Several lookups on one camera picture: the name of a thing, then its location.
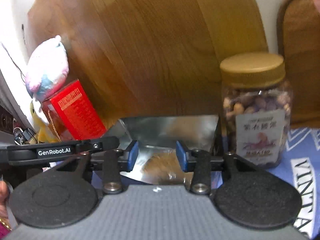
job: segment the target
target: gold lid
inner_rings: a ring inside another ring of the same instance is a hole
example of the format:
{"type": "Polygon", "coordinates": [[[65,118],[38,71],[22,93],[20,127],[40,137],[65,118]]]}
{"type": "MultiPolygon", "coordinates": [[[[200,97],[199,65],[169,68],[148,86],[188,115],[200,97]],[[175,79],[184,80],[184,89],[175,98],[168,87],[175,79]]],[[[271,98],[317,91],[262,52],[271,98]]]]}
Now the gold lid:
{"type": "Polygon", "coordinates": [[[268,52],[238,54],[220,63],[222,81],[234,88],[264,88],[285,77],[284,59],[268,52]]]}

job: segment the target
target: plastic jar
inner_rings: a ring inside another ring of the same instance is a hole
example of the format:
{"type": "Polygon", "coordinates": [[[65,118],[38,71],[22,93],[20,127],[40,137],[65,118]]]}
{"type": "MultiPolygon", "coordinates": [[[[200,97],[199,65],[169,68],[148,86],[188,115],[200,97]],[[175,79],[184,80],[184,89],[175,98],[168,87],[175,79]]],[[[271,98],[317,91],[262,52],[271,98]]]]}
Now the plastic jar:
{"type": "Polygon", "coordinates": [[[263,168],[277,166],[290,129],[293,98],[283,57],[238,54],[223,60],[220,69],[229,151],[263,168]]]}

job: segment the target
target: gray gripper base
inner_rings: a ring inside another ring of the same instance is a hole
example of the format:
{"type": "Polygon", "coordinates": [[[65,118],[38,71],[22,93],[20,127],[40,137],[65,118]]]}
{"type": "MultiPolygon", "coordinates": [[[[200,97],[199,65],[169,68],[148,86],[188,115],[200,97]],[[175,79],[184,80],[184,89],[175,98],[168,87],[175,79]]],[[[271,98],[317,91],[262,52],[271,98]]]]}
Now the gray gripper base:
{"type": "Polygon", "coordinates": [[[208,197],[184,186],[131,185],[105,196],[87,218],[67,227],[20,225],[5,240],[306,240],[292,226],[255,231],[238,226],[215,209],[208,197]]]}

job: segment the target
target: screw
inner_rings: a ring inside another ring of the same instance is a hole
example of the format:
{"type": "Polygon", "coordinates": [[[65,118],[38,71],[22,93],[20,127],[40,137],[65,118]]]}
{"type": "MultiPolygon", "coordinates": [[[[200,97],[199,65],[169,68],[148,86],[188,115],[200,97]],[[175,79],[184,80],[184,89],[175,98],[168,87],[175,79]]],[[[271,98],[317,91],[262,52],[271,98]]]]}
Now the screw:
{"type": "Polygon", "coordinates": [[[121,184],[118,182],[108,182],[103,185],[103,188],[107,191],[117,191],[121,189],[121,184]]]}
{"type": "Polygon", "coordinates": [[[209,190],[209,187],[203,183],[197,183],[192,186],[192,191],[195,193],[205,193],[209,190]]]}

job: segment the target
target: wooden panel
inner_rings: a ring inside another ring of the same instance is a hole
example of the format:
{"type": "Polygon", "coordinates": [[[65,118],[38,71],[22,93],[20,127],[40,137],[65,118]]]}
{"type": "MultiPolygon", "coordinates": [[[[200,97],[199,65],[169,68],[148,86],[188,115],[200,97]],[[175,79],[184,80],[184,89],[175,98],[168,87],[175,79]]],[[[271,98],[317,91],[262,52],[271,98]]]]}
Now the wooden panel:
{"type": "Polygon", "coordinates": [[[320,127],[320,15],[313,0],[287,0],[278,16],[279,53],[294,91],[293,127],[320,127]]]}
{"type": "MultiPolygon", "coordinates": [[[[250,10],[261,23],[258,8],[250,10]]],[[[221,108],[219,61],[267,45],[259,24],[222,42],[218,33],[238,30],[239,22],[214,25],[204,11],[204,0],[36,0],[25,35],[29,52],[62,36],[70,76],[80,79],[107,127],[125,116],[213,114],[221,108]]]]}

